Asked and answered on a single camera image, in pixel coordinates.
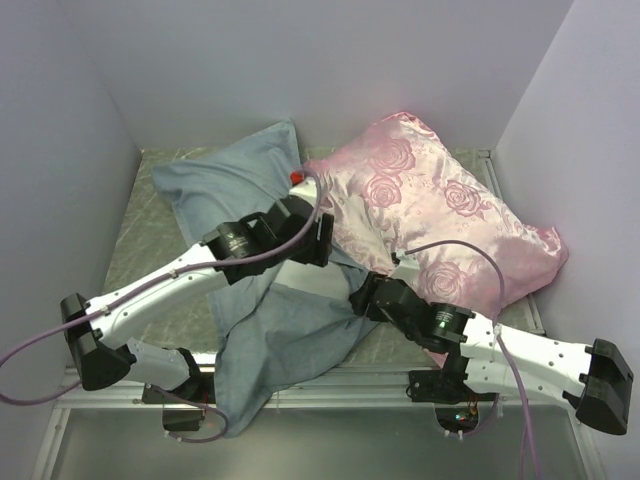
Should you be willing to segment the white pillow insert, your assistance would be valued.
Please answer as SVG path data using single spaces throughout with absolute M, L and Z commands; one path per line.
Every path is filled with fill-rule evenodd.
M 347 300 L 350 295 L 347 278 L 333 262 L 319 267 L 288 260 L 282 264 L 274 283 L 335 300 Z

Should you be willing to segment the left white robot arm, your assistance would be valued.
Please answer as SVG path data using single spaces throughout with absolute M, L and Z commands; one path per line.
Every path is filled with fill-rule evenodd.
M 102 297 L 73 294 L 61 302 L 69 350 L 86 391 L 121 380 L 167 391 L 179 402 L 212 398 L 213 378 L 191 352 L 135 340 L 135 334 L 190 298 L 260 275 L 284 261 L 324 267 L 334 218 L 289 195 L 267 212 L 224 222 L 176 260 Z

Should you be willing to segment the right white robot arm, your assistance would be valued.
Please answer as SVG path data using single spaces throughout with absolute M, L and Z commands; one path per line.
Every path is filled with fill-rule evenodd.
M 349 301 L 369 320 L 388 323 L 406 339 L 445 355 L 438 370 L 412 370 L 414 403 L 456 405 L 497 395 L 572 408 L 577 420 L 609 435 L 628 430 L 634 374 L 618 346 L 550 339 L 445 303 L 428 303 L 401 279 L 367 276 Z

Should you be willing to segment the blue-grey fabric pillowcase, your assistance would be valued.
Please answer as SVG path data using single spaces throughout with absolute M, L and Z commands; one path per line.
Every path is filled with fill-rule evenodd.
M 152 170 L 156 192 L 193 245 L 225 221 L 266 211 L 300 169 L 296 131 L 285 120 L 231 146 Z M 341 363 L 375 327 L 335 300 L 275 284 L 278 268 L 207 294 L 218 337 L 216 406 L 239 435 L 273 393 Z

